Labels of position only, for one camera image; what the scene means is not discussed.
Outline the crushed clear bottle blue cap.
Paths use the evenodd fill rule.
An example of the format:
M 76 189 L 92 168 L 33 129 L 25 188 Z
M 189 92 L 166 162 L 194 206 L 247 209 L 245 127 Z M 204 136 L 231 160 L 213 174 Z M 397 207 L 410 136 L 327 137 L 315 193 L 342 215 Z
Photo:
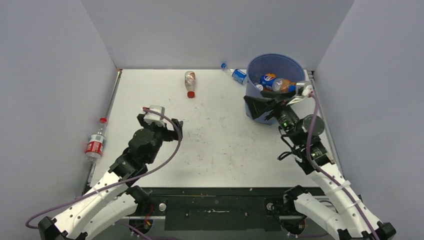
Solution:
M 285 78 L 276 78 L 271 86 L 274 92 L 290 93 L 296 90 L 296 83 Z

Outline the pepsi bottle blue label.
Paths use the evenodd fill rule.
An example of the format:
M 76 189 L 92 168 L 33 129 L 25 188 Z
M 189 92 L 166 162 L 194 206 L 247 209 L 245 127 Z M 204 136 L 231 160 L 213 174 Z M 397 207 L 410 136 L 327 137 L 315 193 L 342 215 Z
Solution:
M 273 83 L 276 78 L 277 76 L 274 73 L 267 73 L 260 77 L 259 82 L 255 86 L 260 91 L 273 91 Z

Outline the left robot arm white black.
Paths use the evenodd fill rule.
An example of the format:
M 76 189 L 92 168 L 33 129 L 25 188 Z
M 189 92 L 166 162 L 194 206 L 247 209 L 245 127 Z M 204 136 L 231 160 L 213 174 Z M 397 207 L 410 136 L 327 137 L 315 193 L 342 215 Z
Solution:
M 81 198 L 65 204 L 66 210 L 39 221 L 42 240 L 92 240 L 121 218 L 149 210 L 148 194 L 136 182 L 154 173 L 147 165 L 164 142 L 181 145 L 184 123 L 149 108 L 137 120 L 141 129 L 103 177 Z

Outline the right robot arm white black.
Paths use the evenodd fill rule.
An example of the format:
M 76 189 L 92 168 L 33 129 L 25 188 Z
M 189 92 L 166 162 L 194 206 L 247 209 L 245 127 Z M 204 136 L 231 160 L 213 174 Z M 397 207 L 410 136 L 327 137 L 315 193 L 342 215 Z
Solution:
M 335 240 L 391 240 L 397 231 L 390 222 L 382 222 L 362 202 L 351 183 L 340 172 L 319 135 L 325 124 L 319 118 L 317 97 L 308 94 L 273 93 L 270 98 L 244 96 L 253 119 L 269 113 L 278 121 L 281 139 L 290 139 L 290 151 L 279 159 L 294 155 L 296 163 L 323 191 L 334 209 L 317 200 L 300 185 L 284 193 L 283 209 L 302 214 L 323 228 Z

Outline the red cap red label bottle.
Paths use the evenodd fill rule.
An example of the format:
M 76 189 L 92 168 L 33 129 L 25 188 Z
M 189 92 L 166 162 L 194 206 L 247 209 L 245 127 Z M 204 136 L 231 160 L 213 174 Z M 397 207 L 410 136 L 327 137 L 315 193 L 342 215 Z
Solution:
M 105 135 L 107 129 L 108 120 L 104 117 L 98 121 L 97 131 L 92 134 L 89 138 L 88 144 L 85 149 L 86 159 L 91 163 L 96 163 L 97 160 L 102 156 Z

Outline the blue plastic bin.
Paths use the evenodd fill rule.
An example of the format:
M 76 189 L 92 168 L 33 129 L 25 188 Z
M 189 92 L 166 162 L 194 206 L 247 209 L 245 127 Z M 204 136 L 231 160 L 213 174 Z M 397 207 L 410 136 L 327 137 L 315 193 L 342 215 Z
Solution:
M 273 91 L 273 83 L 277 79 L 285 79 L 294 85 L 306 81 L 303 67 L 293 58 L 267 53 L 255 57 L 246 69 L 247 86 L 245 95 L 262 98 L 261 91 Z

